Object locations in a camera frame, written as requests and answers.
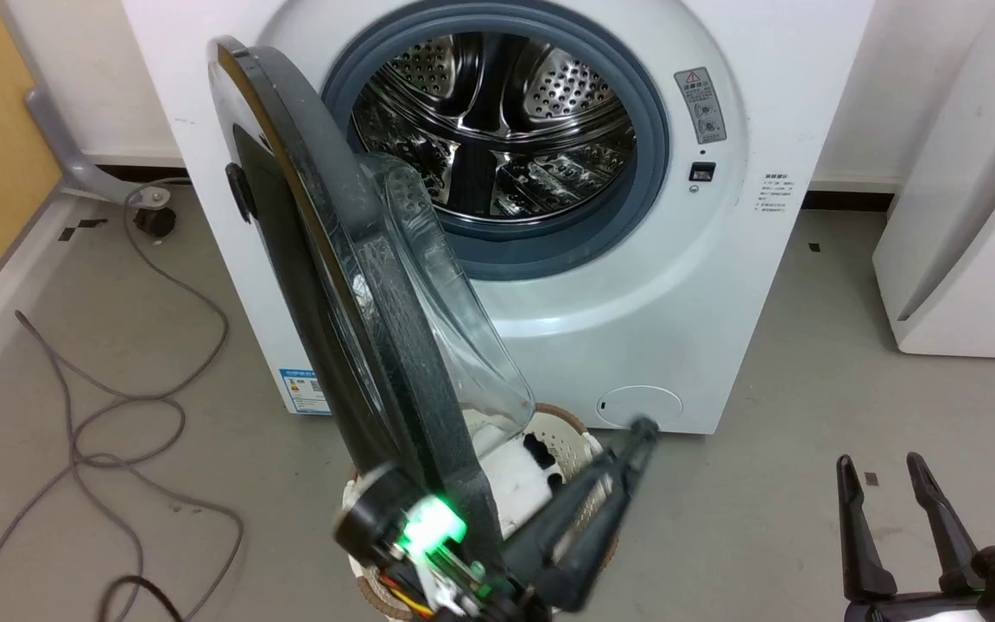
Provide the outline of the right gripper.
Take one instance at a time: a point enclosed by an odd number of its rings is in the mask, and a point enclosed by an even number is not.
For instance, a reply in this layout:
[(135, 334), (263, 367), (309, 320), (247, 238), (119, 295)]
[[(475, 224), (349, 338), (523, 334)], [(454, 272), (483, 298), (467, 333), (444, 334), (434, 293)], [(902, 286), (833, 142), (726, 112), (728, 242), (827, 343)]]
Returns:
[(845, 621), (995, 621), (995, 546), (978, 552), (927, 461), (907, 455), (916, 502), (928, 517), (942, 592), (897, 594), (895, 576), (884, 569), (865, 516), (865, 493), (852, 457), (836, 461), (842, 591), (852, 603)]

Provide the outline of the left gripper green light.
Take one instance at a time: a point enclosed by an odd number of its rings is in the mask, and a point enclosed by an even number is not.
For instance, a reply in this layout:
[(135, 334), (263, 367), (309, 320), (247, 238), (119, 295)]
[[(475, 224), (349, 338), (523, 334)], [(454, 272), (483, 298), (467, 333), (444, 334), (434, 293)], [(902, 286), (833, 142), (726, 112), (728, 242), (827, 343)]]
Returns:
[[(658, 442), (659, 426), (637, 417), (504, 545), (510, 571), (538, 571), (537, 595), (508, 571), (467, 562), (467, 521), (449, 500), (428, 492), (406, 469), (383, 463), (345, 489), (334, 540), (360, 570), (374, 571), (415, 621), (548, 621), (549, 607), (581, 611), (611, 554)], [(600, 487), (605, 499), (554, 558), (583, 505)]]

